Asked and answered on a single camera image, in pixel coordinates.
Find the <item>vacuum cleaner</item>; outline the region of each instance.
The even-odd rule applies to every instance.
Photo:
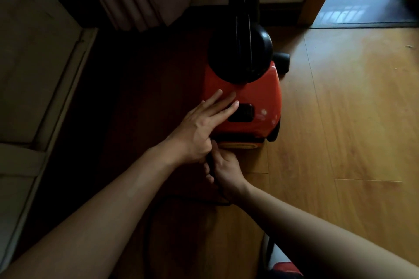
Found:
[[[212,133],[221,148],[253,149],[275,141],[281,123],[278,75],[290,69],[290,55],[274,53],[269,34],[259,25],[259,0],[228,0],[225,22],[212,35],[202,99],[217,89],[232,91],[237,111]]]

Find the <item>red plastic casing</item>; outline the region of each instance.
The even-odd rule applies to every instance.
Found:
[[[258,80],[244,85],[231,84],[220,79],[207,65],[202,99],[207,100],[218,89],[223,97],[236,91],[236,100],[252,104],[255,117],[252,122],[229,122],[216,127],[214,135],[223,133],[245,133],[255,138],[266,138],[278,124],[281,117],[281,88],[275,64],[271,61],[269,69]]]

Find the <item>forearm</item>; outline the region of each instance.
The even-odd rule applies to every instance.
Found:
[[[32,247],[2,278],[107,278],[161,184],[175,169],[164,143]]]
[[[408,261],[249,184],[237,203],[306,277],[419,278]]]

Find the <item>black cord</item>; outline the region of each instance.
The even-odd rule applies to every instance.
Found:
[[[210,201],[204,199],[196,199],[191,197],[185,197],[183,195],[168,195],[160,199],[151,209],[147,224],[144,230],[144,240],[143,240],[143,262],[144,262],[144,278],[151,279],[153,278],[153,272],[151,270],[151,264],[149,259],[149,244],[150,244],[150,233],[151,233],[151,225],[153,223],[153,217],[158,212],[160,207],[163,203],[165,203],[169,199],[179,199],[181,201],[186,202],[194,202],[194,203],[201,203],[205,205],[214,205],[214,206],[230,206],[231,202],[226,199],[226,202],[217,202],[217,201]]]

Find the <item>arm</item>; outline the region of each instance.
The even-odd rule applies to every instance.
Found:
[[[215,142],[212,155],[225,196],[248,213],[306,277],[419,278],[419,268],[408,261],[253,187],[234,154],[219,150]],[[210,175],[207,179],[214,182]]]
[[[209,135],[238,107],[232,93],[190,111],[157,146],[14,262],[5,278],[107,278],[138,221],[170,173],[211,150]]]

